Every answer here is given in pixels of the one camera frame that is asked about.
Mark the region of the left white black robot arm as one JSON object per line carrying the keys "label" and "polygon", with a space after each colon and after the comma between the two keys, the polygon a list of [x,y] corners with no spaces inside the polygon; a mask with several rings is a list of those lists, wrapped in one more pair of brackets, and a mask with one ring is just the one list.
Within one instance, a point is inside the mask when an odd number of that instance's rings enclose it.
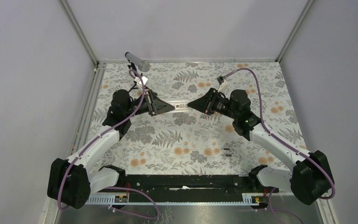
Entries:
{"label": "left white black robot arm", "polygon": [[156,116],[174,109],[152,90],[146,90],[137,99],[133,99],[127,90],[115,91],[100,131],[79,151],[67,159],[57,158],[51,164],[47,196],[55,199],[60,209],[63,204],[79,209],[91,194],[107,187],[115,192],[122,191],[126,180],[117,168],[105,166],[92,174],[92,167],[127,134],[131,117],[143,113]]}

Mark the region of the white remote control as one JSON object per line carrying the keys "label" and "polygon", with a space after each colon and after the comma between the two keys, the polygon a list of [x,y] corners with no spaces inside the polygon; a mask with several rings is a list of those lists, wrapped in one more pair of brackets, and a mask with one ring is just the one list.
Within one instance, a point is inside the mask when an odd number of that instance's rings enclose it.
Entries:
{"label": "white remote control", "polygon": [[179,113],[179,112],[192,112],[193,108],[188,106],[190,100],[174,100],[168,101],[168,103],[174,106],[174,110],[170,111],[169,113]]}

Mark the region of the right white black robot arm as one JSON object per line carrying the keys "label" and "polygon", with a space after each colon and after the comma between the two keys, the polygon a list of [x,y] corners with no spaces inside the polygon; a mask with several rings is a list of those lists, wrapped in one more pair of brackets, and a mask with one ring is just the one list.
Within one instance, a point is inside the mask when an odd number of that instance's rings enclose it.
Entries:
{"label": "right white black robot arm", "polygon": [[334,193],[334,179],[327,156],[317,150],[309,152],[283,140],[251,111],[245,90],[234,90],[229,98],[211,88],[204,96],[189,102],[188,107],[201,113],[219,113],[233,119],[234,130],[284,163],[287,171],[260,165],[251,170],[250,189],[261,192],[266,187],[290,191],[303,204],[311,205],[329,190]]}

